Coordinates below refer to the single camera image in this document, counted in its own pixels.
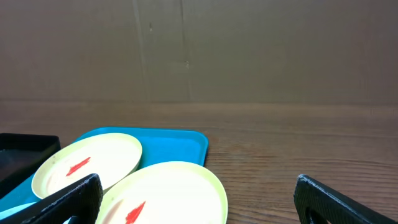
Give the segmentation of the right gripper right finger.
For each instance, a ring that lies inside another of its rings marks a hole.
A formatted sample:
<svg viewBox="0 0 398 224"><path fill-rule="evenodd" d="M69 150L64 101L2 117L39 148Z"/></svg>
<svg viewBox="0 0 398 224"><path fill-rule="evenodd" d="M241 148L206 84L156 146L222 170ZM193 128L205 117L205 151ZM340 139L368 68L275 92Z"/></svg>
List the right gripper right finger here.
<svg viewBox="0 0 398 224"><path fill-rule="evenodd" d="M300 174L294 204L303 224L397 224L329 186Z"/></svg>

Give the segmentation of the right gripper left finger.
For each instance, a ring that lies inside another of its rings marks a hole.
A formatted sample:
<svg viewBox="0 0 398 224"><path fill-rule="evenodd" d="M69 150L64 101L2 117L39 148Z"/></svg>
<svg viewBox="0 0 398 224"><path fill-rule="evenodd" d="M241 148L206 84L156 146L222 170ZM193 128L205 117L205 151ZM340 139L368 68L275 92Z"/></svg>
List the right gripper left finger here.
<svg viewBox="0 0 398 224"><path fill-rule="evenodd" d="M94 224L103 188L98 174L90 174L41 201L1 220L1 224Z"/></svg>

